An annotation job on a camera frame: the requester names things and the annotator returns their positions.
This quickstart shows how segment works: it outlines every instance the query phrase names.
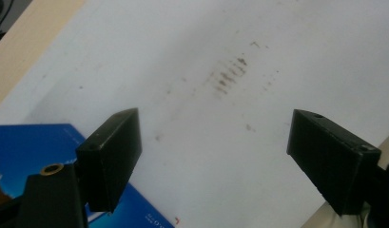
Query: dark stain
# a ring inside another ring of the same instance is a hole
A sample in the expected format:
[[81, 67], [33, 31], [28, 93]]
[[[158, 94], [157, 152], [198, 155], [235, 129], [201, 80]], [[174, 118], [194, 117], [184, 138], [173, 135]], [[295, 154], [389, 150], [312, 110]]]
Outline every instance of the dark stain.
[[253, 41], [250, 46], [256, 46], [257, 48], [260, 48], [259, 44], [257, 44], [257, 42]]
[[238, 66], [237, 64], [233, 64], [233, 66], [235, 66], [238, 70], [240, 70], [243, 74], [245, 74], [245, 70], [243, 69], [243, 67]]
[[229, 70], [229, 72], [231, 72], [233, 75], [235, 75], [235, 76], [237, 76], [237, 75], [238, 75], [238, 74], [236, 73], [236, 71], [235, 71], [235, 70], [233, 70], [232, 68], [229, 68], [228, 70]]
[[225, 80], [227, 80], [228, 82], [230, 82], [230, 83], [236, 83], [236, 81], [235, 81], [233, 78], [229, 77], [226, 73], [221, 72], [221, 75], [222, 75], [222, 77], [223, 77]]
[[225, 82], [224, 80], [220, 80], [220, 84], [221, 84], [222, 86], [227, 86], [227, 84], [226, 84], [226, 82]]
[[243, 58], [238, 58], [239, 63], [247, 66], [247, 62]]
[[253, 127], [251, 127], [250, 124], [247, 124], [247, 125], [245, 126], [245, 128], [246, 128], [248, 131], [256, 132], [256, 129], [254, 129]]
[[222, 93], [224, 93], [224, 94], [227, 94], [227, 92], [226, 92], [223, 88], [218, 87], [218, 86], [215, 86], [215, 88], [216, 88], [218, 91], [220, 91], [220, 92], [222, 92]]

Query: blue book cover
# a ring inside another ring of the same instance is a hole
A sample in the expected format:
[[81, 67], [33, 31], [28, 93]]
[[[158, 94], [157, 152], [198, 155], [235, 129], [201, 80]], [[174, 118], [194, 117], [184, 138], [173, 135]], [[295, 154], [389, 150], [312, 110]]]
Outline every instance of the blue book cover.
[[[70, 124], [0, 125], [0, 188], [22, 195], [28, 175], [52, 163], [75, 162], [84, 137]], [[172, 228], [130, 183], [113, 214], [90, 213], [89, 227]]]

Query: screw hole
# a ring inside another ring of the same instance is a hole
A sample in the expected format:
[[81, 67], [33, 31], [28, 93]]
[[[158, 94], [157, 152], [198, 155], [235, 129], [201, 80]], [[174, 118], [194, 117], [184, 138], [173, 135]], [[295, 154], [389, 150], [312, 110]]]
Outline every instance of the screw hole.
[[51, 165], [48, 165], [48, 166], [44, 167], [40, 171], [40, 174], [43, 175], [43, 176], [50, 176], [50, 175], [53, 175], [53, 174], [56, 174], [56, 173], [60, 172], [63, 168], [64, 168], [63, 164], [61, 164], [61, 163], [54, 163], [54, 164], [51, 164]]

